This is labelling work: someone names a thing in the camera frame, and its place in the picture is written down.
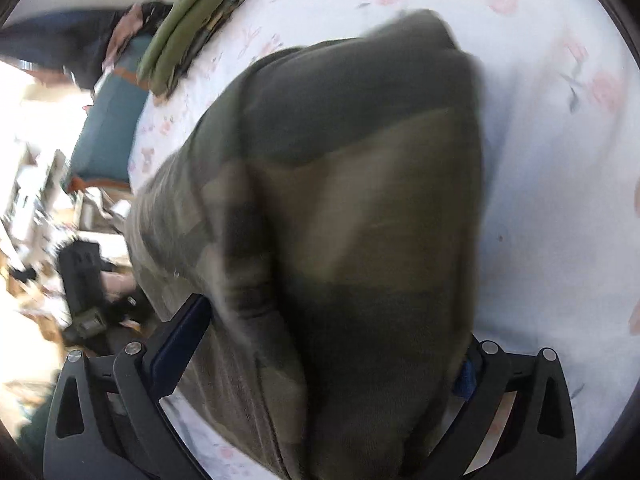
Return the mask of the person left hand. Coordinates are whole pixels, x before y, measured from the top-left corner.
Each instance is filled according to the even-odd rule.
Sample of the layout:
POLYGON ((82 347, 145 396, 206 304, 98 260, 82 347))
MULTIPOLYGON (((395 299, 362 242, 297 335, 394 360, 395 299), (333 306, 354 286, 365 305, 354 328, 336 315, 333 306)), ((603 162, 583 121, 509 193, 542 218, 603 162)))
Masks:
POLYGON ((110 301, 131 294, 137 287, 134 274, 130 270, 125 272, 102 272, 101 281, 104 295, 110 301))

